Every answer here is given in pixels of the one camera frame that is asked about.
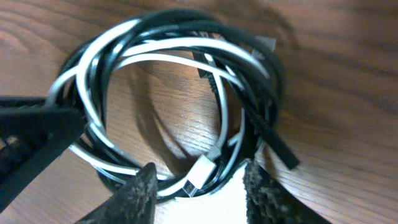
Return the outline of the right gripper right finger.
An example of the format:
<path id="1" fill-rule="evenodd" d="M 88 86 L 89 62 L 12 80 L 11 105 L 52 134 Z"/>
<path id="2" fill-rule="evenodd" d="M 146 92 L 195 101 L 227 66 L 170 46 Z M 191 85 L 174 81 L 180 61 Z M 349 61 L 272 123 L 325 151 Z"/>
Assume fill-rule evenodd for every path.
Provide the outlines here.
<path id="1" fill-rule="evenodd" d="M 243 177 L 249 224 L 330 224 L 306 206 L 257 161 L 249 161 Z"/>

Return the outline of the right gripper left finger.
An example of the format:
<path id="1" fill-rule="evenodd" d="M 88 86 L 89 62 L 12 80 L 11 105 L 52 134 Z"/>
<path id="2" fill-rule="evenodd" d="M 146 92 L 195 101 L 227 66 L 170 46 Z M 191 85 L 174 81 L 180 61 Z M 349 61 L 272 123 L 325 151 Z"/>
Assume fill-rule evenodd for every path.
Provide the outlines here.
<path id="1" fill-rule="evenodd" d="M 100 206 L 79 219 L 81 224 L 150 224 L 154 222 L 158 181 L 155 164 L 146 164 Z"/>

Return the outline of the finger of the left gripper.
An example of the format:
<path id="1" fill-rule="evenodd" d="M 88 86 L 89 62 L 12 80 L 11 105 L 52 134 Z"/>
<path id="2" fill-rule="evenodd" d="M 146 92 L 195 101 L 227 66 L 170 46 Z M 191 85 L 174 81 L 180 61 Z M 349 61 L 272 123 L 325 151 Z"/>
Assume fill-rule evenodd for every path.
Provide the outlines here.
<path id="1" fill-rule="evenodd" d="M 82 111 L 45 101 L 1 96 L 1 211 L 83 134 Z"/>

